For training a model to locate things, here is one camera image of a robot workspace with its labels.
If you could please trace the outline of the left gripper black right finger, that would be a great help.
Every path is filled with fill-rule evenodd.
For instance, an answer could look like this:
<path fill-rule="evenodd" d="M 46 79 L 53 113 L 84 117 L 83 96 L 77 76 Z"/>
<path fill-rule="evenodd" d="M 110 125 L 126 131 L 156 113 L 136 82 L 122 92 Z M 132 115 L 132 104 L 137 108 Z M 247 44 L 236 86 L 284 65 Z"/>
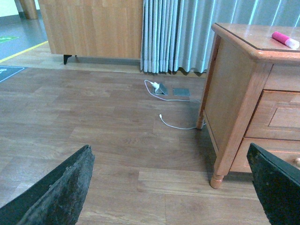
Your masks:
<path fill-rule="evenodd" d="M 272 225 L 300 223 L 300 170 L 251 143 L 247 160 L 253 185 Z"/>

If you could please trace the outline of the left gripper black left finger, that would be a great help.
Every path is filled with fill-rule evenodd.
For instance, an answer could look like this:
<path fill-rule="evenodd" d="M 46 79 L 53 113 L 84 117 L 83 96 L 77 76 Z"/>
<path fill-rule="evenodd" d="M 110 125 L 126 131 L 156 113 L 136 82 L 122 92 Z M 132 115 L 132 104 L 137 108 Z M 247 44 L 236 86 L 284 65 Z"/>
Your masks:
<path fill-rule="evenodd" d="M 85 145 L 1 207 L 2 225 L 74 225 L 88 193 L 95 156 Z"/>

